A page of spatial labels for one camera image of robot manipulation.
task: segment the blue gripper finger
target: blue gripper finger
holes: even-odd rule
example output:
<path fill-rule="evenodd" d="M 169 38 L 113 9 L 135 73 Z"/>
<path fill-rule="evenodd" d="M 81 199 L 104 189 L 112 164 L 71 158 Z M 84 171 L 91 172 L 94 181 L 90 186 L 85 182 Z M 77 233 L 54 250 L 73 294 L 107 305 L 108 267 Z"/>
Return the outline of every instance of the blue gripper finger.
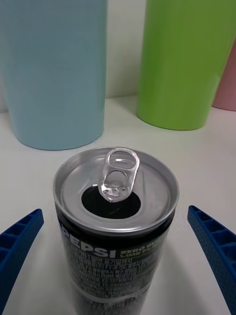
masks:
<path fill-rule="evenodd" d="M 37 209 L 0 234 L 0 314 L 43 223 Z"/>
<path fill-rule="evenodd" d="M 190 206 L 188 221 L 207 257 L 232 315 L 236 315 L 236 235 Z"/>

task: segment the soda can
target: soda can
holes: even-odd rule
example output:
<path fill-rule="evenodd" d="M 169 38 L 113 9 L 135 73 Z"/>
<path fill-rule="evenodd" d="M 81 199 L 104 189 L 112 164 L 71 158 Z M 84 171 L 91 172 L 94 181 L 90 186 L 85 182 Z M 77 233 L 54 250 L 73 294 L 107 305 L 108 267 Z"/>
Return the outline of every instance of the soda can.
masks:
<path fill-rule="evenodd" d="M 82 151 L 54 180 L 79 314 L 137 315 L 178 201 L 173 173 L 127 148 Z"/>

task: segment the can tab ring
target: can tab ring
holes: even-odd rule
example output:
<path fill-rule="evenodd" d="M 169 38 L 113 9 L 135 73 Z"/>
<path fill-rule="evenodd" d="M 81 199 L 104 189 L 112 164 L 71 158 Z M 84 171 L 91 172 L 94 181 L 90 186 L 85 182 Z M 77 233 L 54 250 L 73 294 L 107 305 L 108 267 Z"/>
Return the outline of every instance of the can tab ring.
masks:
<path fill-rule="evenodd" d="M 126 153 L 131 155 L 135 165 L 131 168 L 123 167 L 122 159 L 116 160 L 119 166 L 111 164 L 111 157 L 114 153 Z M 105 165 L 102 172 L 102 180 L 98 184 L 100 194 L 109 202 L 119 202 L 127 199 L 132 193 L 136 175 L 140 166 L 140 160 L 135 152 L 127 148 L 115 148 L 111 150 L 105 157 Z M 120 172 L 125 178 L 125 183 L 122 181 L 110 180 L 109 176 L 114 172 Z"/>

